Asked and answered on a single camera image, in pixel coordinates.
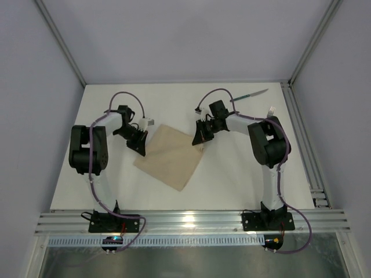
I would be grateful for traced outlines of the beige cloth napkin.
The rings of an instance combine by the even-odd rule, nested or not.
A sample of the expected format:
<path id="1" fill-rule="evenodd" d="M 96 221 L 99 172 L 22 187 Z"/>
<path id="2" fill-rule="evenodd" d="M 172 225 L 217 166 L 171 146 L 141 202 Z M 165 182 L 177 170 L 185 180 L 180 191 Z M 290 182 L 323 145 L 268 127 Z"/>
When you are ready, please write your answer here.
<path id="1" fill-rule="evenodd" d="M 146 145 L 146 155 L 139 156 L 133 165 L 180 192 L 203 157 L 204 144 L 192 145 L 192 141 L 192 136 L 160 125 Z"/>

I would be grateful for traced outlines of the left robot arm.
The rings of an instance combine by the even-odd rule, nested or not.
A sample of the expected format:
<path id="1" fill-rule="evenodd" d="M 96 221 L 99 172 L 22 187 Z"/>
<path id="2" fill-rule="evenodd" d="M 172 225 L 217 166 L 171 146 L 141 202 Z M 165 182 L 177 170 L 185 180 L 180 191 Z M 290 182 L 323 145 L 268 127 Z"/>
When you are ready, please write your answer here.
<path id="1" fill-rule="evenodd" d="M 94 211 L 97 213 L 123 218 L 106 175 L 107 140 L 109 136 L 120 136 L 129 149 L 145 156 L 148 127 L 154 125 L 154 120 L 143 116 L 132 123 L 134 116 L 131 108 L 120 105 L 115 110 L 105 111 L 90 126 L 75 125 L 71 129 L 68 162 L 85 179 L 96 202 Z"/>

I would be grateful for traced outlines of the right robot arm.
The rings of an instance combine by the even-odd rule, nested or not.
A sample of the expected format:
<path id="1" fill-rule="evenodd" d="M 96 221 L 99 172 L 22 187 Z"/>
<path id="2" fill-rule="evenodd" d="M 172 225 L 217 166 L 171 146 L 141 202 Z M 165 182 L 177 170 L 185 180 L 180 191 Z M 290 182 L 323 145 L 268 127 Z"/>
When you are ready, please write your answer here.
<path id="1" fill-rule="evenodd" d="M 281 200 L 281 178 L 284 163 L 291 146 L 285 141 L 280 121 L 275 116 L 268 119 L 248 119 L 230 112 L 223 101 L 209 105 L 209 109 L 197 107 L 199 115 L 192 145 L 214 139 L 220 131 L 234 131 L 249 137 L 255 160 L 262 166 L 263 198 L 260 211 L 244 210 L 241 214 L 245 232 L 294 230 L 293 217 Z"/>

